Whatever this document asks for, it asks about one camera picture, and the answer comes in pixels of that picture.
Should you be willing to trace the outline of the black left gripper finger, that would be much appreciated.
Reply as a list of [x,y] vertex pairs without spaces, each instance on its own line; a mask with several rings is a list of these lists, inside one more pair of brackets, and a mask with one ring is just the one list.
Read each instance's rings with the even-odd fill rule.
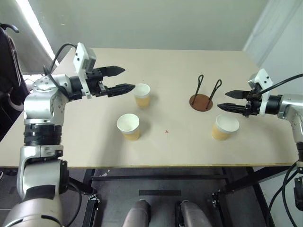
[[103,77],[113,77],[125,72],[125,69],[119,66],[102,67]]
[[108,97],[120,96],[131,92],[134,88],[135,85],[133,84],[124,83],[124,84],[116,85],[115,87],[110,87],[107,89],[107,96]]

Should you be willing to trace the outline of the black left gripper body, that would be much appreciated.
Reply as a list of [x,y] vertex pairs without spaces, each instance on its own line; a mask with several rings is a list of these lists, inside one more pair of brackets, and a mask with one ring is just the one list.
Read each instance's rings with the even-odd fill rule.
[[95,96],[106,96],[107,87],[103,85],[103,78],[107,76],[107,67],[95,68],[91,73],[86,73],[87,85],[90,93]]

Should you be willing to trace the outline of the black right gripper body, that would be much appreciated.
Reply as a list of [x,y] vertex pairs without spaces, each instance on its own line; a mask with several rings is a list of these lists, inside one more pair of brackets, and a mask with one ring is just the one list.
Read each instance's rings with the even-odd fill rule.
[[243,113],[245,117],[259,114],[262,99],[260,96],[253,96],[257,93],[258,90],[256,88],[253,88],[251,91],[246,91],[244,93],[244,98],[247,100],[247,103],[245,104],[245,111]]

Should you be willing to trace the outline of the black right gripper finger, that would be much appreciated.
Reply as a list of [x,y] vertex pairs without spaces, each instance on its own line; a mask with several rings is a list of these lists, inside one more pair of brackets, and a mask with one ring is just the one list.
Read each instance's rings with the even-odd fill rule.
[[217,107],[219,107],[221,110],[224,110],[226,112],[230,113],[239,113],[239,114],[245,114],[246,113],[246,107],[242,105],[236,105],[232,103],[222,103],[218,104]]
[[225,93],[226,96],[234,99],[246,99],[248,94],[249,94],[248,91],[243,91],[243,90],[233,90]]

